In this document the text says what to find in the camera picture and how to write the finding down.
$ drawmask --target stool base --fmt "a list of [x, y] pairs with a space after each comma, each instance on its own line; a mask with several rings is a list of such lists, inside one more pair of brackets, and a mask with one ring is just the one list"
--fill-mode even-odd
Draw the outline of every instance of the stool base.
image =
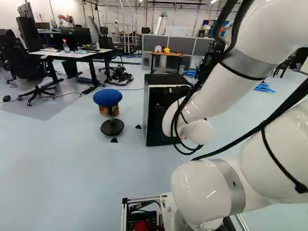
[[116, 136], [121, 133], [124, 128], [124, 123], [120, 119], [110, 119], [103, 122], [101, 125], [101, 132], [106, 136]]

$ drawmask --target yellow toy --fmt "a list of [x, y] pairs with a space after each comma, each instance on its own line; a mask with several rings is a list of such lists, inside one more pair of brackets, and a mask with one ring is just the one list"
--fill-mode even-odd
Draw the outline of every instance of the yellow toy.
[[164, 53], [166, 53], [166, 54], [170, 54], [170, 49], [169, 49], [168, 47], [165, 47], [165, 49], [164, 49]]

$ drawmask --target office chair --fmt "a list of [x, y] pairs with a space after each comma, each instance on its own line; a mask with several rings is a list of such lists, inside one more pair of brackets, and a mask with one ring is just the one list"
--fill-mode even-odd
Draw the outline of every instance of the office chair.
[[23, 90], [35, 88], [25, 94], [18, 95], [17, 99], [19, 101], [21, 101], [24, 96], [32, 95], [27, 102], [27, 105], [31, 106], [31, 102], [41, 94], [50, 95], [55, 99], [55, 94], [47, 91], [57, 90], [56, 86], [38, 87], [38, 84], [43, 81], [44, 77], [48, 76], [42, 59], [28, 54], [20, 39], [15, 38], [4, 41], [0, 47], [0, 51], [8, 61], [8, 67], [11, 73], [16, 77], [18, 87], [21, 89], [23, 88]]
[[[110, 61], [115, 59], [117, 56], [119, 56], [120, 59], [121, 59], [122, 67], [124, 67], [122, 55], [119, 53], [120, 51], [115, 48], [115, 46], [112, 42], [112, 38], [108, 37], [107, 34], [104, 33], [103, 36], [99, 38], [99, 44], [100, 44], [100, 48], [116, 50], [116, 52], [114, 52], [114, 54], [110, 57]], [[111, 66], [109, 68], [113, 71], [116, 71], [116, 67]], [[106, 69], [105, 67], [100, 68], [100, 69], [98, 69], [98, 71], [101, 72], [101, 70], [105, 70], [105, 69]]]

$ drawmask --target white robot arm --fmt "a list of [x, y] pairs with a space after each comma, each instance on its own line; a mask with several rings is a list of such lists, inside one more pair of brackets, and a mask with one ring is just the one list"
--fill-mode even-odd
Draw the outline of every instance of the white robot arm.
[[66, 17], [64, 15], [59, 14], [58, 15], [58, 19], [59, 19], [59, 27], [63, 27], [63, 20], [68, 22], [70, 27], [74, 27], [75, 23], [74, 23], [74, 19], [73, 17], [70, 15], [67, 15]]
[[[255, 0], [235, 48], [181, 111], [179, 135], [197, 144], [208, 142], [214, 129], [204, 118], [225, 112], [293, 51], [307, 46], [308, 32], [301, 29], [307, 7], [306, 0]], [[175, 102], [163, 119], [168, 136], [177, 108]], [[207, 159], [180, 166], [171, 179], [178, 212], [193, 230], [214, 230], [226, 216], [272, 203], [308, 202], [307, 150], [308, 102], [304, 102], [251, 137], [239, 160]]]

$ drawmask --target bottle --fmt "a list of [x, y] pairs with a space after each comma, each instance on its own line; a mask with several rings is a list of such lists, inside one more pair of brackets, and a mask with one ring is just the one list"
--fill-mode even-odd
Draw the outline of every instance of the bottle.
[[69, 46], [66, 43], [66, 39], [62, 39], [62, 41], [63, 41], [63, 50], [64, 50], [64, 52], [65, 53], [70, 53], [71, 51], [69, 49]]

